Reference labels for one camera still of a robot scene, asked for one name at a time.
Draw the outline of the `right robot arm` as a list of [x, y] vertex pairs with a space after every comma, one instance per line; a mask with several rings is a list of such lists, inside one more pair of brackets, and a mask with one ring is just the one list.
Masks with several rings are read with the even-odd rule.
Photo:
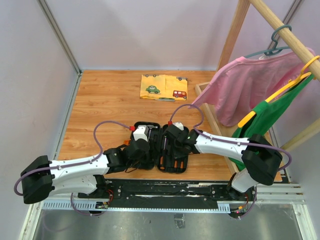
[[232, 138], [198, 129], [183, 130], [174, 123], [164, 130], [163, 137], [174, 156], [214, 154], [244, 164], [244, 169], [230, 179], [226, 188], [227, 196], [232, 200], [240, 199], [248, 189], [258, 184], [271, 186], [283, 159], [278, 149], [259, 134]]

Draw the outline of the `black handled screwdriver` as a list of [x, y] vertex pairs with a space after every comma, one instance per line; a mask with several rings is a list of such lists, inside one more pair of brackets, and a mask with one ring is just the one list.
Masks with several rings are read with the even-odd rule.
[[164, 156], [165, 156], [165, 153], [166, 153], [166, 145], [167, 145], [167, 138], [164, 137], [163, 146], [161, 147], [161, 157], [160, 157], [160, 161], [159, 161], [159, 165], [160, 165], [160, 169], [161, 170], [165, 169]]

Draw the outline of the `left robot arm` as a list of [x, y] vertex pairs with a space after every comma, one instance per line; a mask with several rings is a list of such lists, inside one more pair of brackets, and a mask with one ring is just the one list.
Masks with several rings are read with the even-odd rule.
[[69, 193], [101, 198], [107, 193], [107, 185], [97, 180], [98, 176], [123, 172], [144, 160], [149, 151], [150, 144], [138, 139], [73, 160], [49, 160], [47, 155], [39, 156], [20, 174], [23, 202], [35, 204], [49, 196]]

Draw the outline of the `black plastic tool case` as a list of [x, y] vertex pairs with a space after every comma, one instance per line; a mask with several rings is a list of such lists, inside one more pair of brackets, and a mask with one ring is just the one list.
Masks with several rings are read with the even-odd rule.
[[187, 144], [190, 130], [180, 122], [161, 126], [155, 122], [138, 121], [138, 133], [145, 133], [149, 150], [141, 159], [130, 160], [127, 167], [151, 170], [157, 167], [163, 173], [182, 174], [188, 166], [192, 147]]

